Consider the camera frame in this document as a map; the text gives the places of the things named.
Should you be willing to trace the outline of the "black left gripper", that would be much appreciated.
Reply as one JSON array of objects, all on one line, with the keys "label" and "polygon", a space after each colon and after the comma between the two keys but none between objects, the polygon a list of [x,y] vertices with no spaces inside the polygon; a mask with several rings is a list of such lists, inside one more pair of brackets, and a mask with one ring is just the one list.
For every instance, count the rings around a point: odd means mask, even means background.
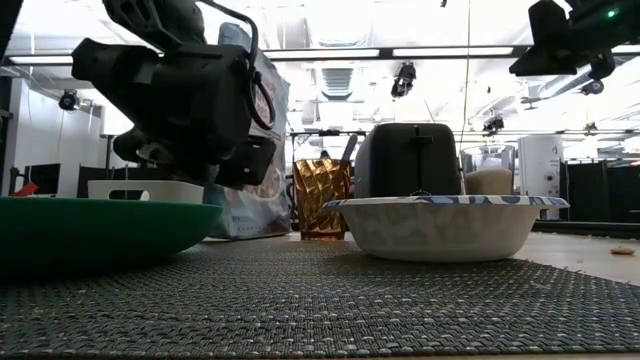
[{"label": "black left gripper", "polygon": [[72,53],[72,75],[132,122],[113,142],[121,159],[195,183],[219,165],[216,184],[243,188],[262,184],[277,148],[248,136],[248,57],[238,45],[186,44],[158,55],[86,38]]}]

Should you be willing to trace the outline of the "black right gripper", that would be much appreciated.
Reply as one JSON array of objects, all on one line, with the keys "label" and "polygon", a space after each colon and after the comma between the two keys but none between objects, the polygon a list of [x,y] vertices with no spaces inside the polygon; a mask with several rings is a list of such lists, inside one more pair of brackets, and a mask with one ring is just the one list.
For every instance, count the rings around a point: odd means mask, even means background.
[{"label": "black right gripper", "polygon": [[515,76],[575,75],[590,62],[589,77],[601,80],[616,68],[606,52],[640,41],[640,0],[539,0],[529,10],[534,44],[510,67]]}]

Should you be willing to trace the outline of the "cinnamon squares cereal box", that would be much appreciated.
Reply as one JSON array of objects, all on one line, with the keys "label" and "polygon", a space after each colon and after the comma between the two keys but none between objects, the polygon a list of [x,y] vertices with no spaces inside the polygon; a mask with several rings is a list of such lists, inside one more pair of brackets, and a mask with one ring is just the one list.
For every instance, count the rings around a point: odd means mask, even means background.
[{"label": "cinnamon squares cereal box", "polygon": [[289,205],[285,192],[285,135],[289,83],[281,77],[276,66],[259,52],[255,62],[262,74],[275,109],[275,124],[269,131],[257,125],[250,133],[274,141],[276,149],[263,182],[259,186],[245,186],[241,190],[226,188],[209,181],[204,186],[203,202],[222,208],[214,219],[211,238],[255,239],[286,234],[290,230]]}]

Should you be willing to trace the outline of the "green plate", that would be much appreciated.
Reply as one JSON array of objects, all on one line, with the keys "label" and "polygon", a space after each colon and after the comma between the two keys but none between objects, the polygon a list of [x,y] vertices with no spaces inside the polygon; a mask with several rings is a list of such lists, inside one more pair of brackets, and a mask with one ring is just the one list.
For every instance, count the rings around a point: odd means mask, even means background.
[{"label": "green plate", "polygon": [[0,197],[0,279],[170,257],[208,236],[221,213],[194,203]]}]

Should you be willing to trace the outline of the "blue patterned paper bowl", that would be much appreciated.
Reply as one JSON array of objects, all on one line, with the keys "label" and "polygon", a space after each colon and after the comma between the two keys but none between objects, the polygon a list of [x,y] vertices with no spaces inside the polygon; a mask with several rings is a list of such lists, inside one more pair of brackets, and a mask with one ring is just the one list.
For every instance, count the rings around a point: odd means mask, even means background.
[{"label": "blue patterned paper bowl", "polygon": [[356,245],[379,258],[434,263],[509,258],[543,210],[568,208],[557,197],[429,195],[332,200]]}]

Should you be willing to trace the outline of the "white plastic tray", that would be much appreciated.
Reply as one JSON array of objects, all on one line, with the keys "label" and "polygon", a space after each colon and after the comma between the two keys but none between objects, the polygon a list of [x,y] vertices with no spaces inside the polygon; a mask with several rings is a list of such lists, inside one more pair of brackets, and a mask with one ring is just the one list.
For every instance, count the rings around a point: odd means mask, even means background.
[{"label": "white plastic tray", "polygon": [[173,180],[90,180],[90,199],[109,199],[114,191],[147,194],[143,201],[202,204],[204,188]]}]

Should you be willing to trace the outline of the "amber faceted glass tumbler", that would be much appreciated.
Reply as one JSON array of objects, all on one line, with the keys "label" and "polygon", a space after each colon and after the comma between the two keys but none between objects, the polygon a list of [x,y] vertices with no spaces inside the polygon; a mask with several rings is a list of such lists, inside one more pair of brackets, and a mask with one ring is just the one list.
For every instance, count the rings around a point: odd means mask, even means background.
[{"label": "amber faceted glass tumbler", "polygon": [[351,188],[349,160],[316,158],[295,162],[294,186],[302,240],[341,241],[346,232],[342,215],[324,210],[325,203],[345,200]]}]

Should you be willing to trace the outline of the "black room partition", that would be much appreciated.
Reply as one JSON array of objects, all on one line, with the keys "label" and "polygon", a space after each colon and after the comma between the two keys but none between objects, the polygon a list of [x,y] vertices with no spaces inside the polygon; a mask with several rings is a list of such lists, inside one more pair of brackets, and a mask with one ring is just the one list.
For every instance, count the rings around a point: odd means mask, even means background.
[{"label": "black room partition", "polygon": [[562,220],[640,223],[640,166],[562,162],[560,195],[570,204]]}]

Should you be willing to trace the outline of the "clear glass of milk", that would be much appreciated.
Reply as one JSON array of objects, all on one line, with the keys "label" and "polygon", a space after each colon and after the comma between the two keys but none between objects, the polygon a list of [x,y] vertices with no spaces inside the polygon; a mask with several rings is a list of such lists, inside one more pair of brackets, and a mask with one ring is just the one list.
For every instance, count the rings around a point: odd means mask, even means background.
[{"label": "clear glass of milk", "polygon": [[511,195],[514,190],[516,148],[483,145],[463,149],[460,154],[467,195]]}]

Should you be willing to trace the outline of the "black monitor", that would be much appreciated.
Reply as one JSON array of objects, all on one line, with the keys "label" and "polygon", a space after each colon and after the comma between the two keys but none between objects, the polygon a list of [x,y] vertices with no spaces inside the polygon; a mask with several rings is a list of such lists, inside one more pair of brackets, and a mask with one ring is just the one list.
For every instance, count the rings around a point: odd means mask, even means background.
[{"label": "black monitor", "polygon": [[25,180],[35,184],[36,195],[56,195],[59,188],[61,165],[40,164],[25,167]]}]

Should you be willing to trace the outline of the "grey woven placemat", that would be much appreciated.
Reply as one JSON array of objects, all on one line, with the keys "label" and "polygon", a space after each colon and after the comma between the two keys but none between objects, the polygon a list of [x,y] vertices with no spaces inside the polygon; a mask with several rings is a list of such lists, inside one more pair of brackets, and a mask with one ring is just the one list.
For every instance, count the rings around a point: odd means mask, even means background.
[{"label": "grey woven placemat", "polygon": [[640,286],[526,260],[406,263],[289,241],[0,275],[0,359],[545,353],[640,353]]}]

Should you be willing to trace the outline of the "black toaster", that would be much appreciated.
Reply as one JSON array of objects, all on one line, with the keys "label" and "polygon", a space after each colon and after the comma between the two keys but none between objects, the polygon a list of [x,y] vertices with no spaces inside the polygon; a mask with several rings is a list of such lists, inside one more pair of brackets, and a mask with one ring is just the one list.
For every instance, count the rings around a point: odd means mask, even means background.
[{"label": "black toaster", "polygon": [[460,193],[455,139],[444,124],[381,124],[369,132],[358,149],[356,198]]}]

